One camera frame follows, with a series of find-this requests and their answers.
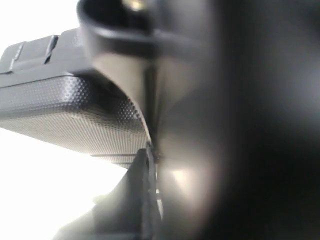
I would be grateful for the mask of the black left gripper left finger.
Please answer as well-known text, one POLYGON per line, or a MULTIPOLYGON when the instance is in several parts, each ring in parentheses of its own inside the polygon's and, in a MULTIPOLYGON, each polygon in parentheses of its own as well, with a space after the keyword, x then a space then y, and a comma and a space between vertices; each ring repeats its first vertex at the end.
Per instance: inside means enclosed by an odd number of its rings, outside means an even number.
POLYGON ((63 226, 55 240, 156 240, 160 212, 151 148, 139 149, 116 187, 87 213, 63 226))

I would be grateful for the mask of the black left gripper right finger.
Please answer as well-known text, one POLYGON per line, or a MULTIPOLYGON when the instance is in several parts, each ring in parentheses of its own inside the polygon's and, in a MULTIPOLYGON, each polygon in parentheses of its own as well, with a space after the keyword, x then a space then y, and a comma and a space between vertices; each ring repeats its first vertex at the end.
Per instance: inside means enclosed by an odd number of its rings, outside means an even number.
POLYGON ((319 239, 319 1, 81 0, 77 16, 158 154, 162 238, 319 239))

